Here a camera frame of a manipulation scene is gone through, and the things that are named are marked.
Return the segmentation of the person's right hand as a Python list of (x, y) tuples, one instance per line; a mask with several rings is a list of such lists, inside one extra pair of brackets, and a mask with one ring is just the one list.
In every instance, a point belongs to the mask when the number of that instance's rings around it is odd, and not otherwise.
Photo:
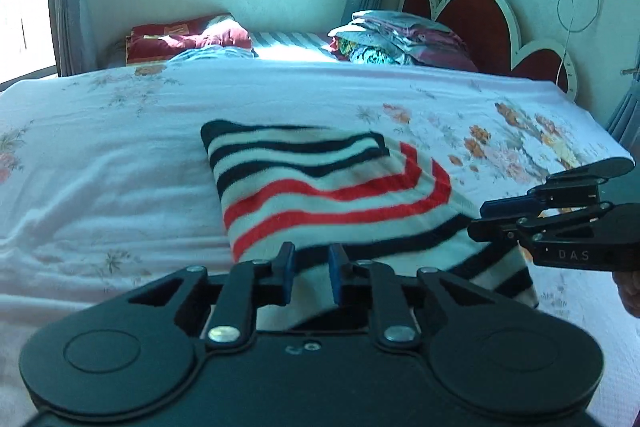
[(624, 309), (638, 319), (640, 317), (640, 272), (614, 272), (612, 277)]

